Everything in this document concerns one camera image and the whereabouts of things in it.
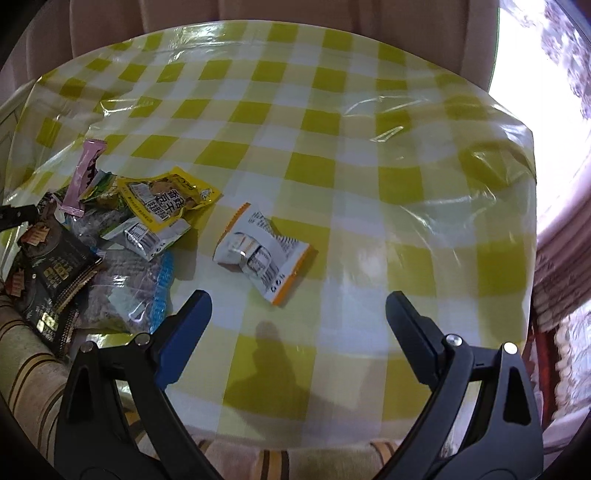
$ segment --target snack packet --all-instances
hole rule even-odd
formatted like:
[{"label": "snack packet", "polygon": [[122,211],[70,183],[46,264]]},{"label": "snack packet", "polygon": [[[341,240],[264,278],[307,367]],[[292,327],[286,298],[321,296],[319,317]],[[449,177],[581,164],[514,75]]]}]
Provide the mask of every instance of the snack packet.
[{"label": "snack packet", "polygon": [[84,205],[107,210],[127,210],[127,204],[117,188],[117,175],[99,170],[88,188],[80,195]]},{"label": "snack packet", "polygon": [[261,295],[279,305],[310,250],[309,244],[276,235],[269,220],[245,203],[222,234],[213,260],[239,265]]},{"label": "snack packet", "polygon": [[81,217],[84,215],[84,205],[79,201],[80,195],[86,190],[96,175],[96,160],[107,148],[104,140],[84,140],[82,156],[67,189],[60,210],[70,215]]},{"label": "snack packet", "polygon": [[24,288],[20,294],[15,296],[14,291],[7,289],[15,310],[31,323],[32,328],[56,357],[64,358],[68,353],[74,324],[78,318],[77,306],[72,303],[62,313],[58,313],[43,282],[39,281],[22,254],[17,256],[7,284],[14,284],[14,275],[18,275],[19,272],[23,273],[24,278]]},{"label": "snack packet", "polygon": [[164,320],[173,280],[172,253],[152,261],[125,249],[106,250],[103,269],[88,285],[77,328],[153,332]]},{"label": "snack packet", "polygon": [[51,215],[18,242],[58,313],[96,275],[102,261]]},{"label": "snack packet", "polygon": [[101,238],[122,245],[143,259],[150,261],[175,243],[190,228],[191,225],[186,220],[179,218],[171,225],[159,230],[158,233],[154,233],[139,218],[132,217],[103,233]]},{"label": "snack packet", "polygon": [[220,191],[178,167],[148,179],[118,177],[117,185],[133,213],[158,233],[194,210],[215,202]]}]

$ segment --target clear plastic tablecloth cover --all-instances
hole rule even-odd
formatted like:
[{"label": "clear plastic tablecloth cover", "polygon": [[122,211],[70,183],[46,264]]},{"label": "clear plastic tablecloth cover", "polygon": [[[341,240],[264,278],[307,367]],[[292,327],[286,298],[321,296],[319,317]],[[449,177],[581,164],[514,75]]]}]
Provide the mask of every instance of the clear plastic tablecloth cover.
[{"label": "clear plastic tablecloth cover", "polygon": [[[535,254],[529,130],[459,76],[375,40],[229,21],[101,48],[43,76],[15,134],[6,202],[64,185],[82,139],[98,167],[179,165],[223,197],[173,247],[171,311],[213,316],[167,393],[189,429],[272,447],[400,438],[422,409],[384,316],[402,290],[472,345],[525,339]],[[315,249],[283,306],[212,261],[257,205]],[[4,274],[16,250],[1,236]]]}]

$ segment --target curtain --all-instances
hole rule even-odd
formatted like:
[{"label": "curtain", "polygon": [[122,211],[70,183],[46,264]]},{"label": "curtain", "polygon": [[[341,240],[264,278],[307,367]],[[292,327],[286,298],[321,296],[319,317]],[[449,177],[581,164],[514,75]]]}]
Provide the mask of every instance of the curtain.
[{"label": "curtain", "polygon": [[[541,207],[531,309],[535,325],[524,359],[536,390],[543,394],[547,426],[591,404],[591,44],[555,0],[502,0],[501,8],[537,35],[539,48],[580,109],[573,125],[579,131],[578,148],[564,145],[549,157],[538,148],[547,146],[545,138],[532,129]],[[542,108],[553,98],[552,92],[546,93]],[[551,121],[564,126],[571,119]],[[554,131],[552,125],[547,127],[544,134]]]}]

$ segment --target yellow snack packet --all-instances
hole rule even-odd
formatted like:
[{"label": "yellow snack packet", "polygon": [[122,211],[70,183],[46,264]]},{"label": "yellow snack packet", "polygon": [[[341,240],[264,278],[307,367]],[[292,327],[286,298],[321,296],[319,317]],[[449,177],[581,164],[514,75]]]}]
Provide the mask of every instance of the yellow snack packet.
[{"label": "yellow snack packet", "polygon": [[186,210],[205,207],[221,195],[178,167],[148,179],[118,177],[117,188],[133,213],[154,233],[181,218]]}]

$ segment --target plastic bag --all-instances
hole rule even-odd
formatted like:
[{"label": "plastic bag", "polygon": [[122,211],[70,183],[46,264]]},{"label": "plastic bag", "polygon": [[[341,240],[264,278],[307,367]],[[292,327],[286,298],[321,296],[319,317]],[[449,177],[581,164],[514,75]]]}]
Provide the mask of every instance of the plastic bag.
[{"label": "plastic bag", "polygon": [[173,258],[165,252],[147,261],[130,250],[106,250],[103,270],[88,286],[76,325],[82,329],[153,332],[164,320]]},{"label": "plastic bag", "polygon": [[69,216],[66,225],[82,243],[89,247],[99,245],[101,234],[108,232],[116,225],[120,225],[132,215],[125,206],[124,210],[89,209],[84,217]]}]

